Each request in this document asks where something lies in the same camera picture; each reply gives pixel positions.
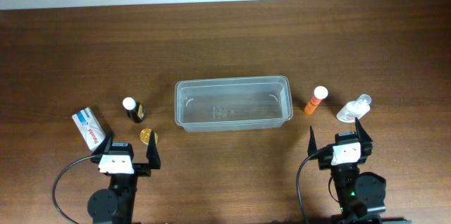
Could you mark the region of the dark brown syrup bottle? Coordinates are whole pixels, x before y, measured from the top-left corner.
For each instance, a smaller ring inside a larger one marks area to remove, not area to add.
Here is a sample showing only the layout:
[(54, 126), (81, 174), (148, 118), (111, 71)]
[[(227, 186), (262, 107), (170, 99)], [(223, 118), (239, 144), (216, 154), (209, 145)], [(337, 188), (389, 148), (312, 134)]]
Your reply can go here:
[(135, 101), (132, 97), (126, 97), (123, 100), (123, 107), (128, 117), (134, 123), (141, 123), (145, 119), (145, 109), (140, 102)]

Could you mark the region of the orange tube white cap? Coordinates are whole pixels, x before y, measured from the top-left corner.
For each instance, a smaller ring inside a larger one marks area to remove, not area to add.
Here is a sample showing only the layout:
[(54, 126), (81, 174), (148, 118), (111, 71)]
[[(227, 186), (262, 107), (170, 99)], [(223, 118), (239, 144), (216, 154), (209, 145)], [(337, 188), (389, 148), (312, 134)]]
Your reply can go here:
[(313, 91), (313, 96), (307, 102), (307, 105), (304, 107), (304, 112), (307, 115), (311, 115), (317, 109), (319, 104), (328, 96), (328, 90), (324, 86), (318, 86)]

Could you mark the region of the white Panadol box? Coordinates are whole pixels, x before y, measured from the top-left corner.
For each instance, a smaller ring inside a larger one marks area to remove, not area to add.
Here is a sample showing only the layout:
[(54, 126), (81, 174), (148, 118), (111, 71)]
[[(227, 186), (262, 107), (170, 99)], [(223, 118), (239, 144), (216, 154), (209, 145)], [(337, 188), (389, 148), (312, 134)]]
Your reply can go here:
[(72, 115), (72, 119), (89, 150), (95, 151), (106, 138), (106, 134), (101, 128), (99, 121), (91, 108), (87, 107), (78, 111), (76, 114)]

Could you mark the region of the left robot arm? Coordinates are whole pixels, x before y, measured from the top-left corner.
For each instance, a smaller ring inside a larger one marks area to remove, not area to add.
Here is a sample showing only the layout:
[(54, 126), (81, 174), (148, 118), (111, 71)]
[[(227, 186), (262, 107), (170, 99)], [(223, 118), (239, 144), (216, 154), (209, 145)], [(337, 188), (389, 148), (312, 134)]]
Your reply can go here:
[(147, 143), (146, 163), (133, 163), (134, 151), (130, 143), (114, 142), (110, 132), (92, 153), (92, 162), (100, 173), (110, 177), (106, 189), (96, 191), (87, 203), (87, 212), (93, 223), (131, 223), (140, 177), (149, 177), (161, 168), (156, 143), (158, 136), (152, 130), (144, 137)]

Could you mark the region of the small jar gold lid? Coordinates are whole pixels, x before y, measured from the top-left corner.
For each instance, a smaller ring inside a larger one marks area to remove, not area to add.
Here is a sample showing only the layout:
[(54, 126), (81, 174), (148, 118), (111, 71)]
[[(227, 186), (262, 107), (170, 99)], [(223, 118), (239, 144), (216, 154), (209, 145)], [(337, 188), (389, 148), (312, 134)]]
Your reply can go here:
[(145, 128), (140, 132), (140, 141), (146, 145), (150, 143), (151, 140), (154, 140), (154, 143), (158, 143), (158, 135), (150, 128)]

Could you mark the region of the white sanitizer bottle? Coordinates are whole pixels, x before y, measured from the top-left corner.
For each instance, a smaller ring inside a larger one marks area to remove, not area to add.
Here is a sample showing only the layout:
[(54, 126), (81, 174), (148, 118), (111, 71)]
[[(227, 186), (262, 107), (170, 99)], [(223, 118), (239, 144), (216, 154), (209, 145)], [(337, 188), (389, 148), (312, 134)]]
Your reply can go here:
[(371, 97), (368, 94), (362, 94), (355, 101), (347, 102), (337, 113), (336, 118), (344, 123), (353, 123), (360, 119), (371, 109)]

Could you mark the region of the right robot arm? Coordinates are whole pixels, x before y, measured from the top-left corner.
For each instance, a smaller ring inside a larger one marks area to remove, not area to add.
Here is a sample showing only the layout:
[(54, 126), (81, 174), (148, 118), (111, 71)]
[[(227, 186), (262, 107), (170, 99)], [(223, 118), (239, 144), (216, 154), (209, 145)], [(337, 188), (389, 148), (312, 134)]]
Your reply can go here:
[(375, 173), (360, 171), (358, 165), (371, 155), (373, 140), (358, 119), (354, 124), (354, 131), (336, 134), (333, 144), (320, 149), (311, 131), (308, 157), (318, 161), (319, 169), (330, 171), (341, 211), (331, 217), (332, 223), (381, 223), (386, 180)]

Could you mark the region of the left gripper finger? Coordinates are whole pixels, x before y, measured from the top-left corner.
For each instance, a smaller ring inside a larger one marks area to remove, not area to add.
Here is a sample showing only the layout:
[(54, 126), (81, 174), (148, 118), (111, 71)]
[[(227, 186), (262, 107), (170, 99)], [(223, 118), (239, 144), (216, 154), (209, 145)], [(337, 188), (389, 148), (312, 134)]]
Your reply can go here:
[(154, 131), (151, 131), (149, 135), (146, 157), (149, 161), (149, 167), (151, 169), (161, 168), (161, 159), (156, 148), (156, 133)]
[(102, 155), (105, 153), (105, 151), (109, 151), (109, 147), (112, 144), (112, 140), (113, 140), (113, 131), (110, 131), (106, 135), (103, 142), (92, 152), (92, 155), (93, 156)]

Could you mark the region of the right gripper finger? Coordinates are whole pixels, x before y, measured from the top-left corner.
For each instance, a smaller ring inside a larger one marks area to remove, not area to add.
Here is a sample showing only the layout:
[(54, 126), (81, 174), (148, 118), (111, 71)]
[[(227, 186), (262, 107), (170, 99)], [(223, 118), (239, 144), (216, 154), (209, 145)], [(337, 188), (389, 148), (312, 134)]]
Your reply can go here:
[(315, 157), (317, 155), (318, 149), (316, 145), (316, 139), (314, 135), (313, 127), (309, 128), (309, 143), (307, 147), (307, 153), (311, 157)]
[(359, 122), (359, 119), (355, 118), (354, 121), (359, 142), (362, 144), (373, 144), (373, 140), (370, 138), (365, 129), (362, 127), (361, 123)]

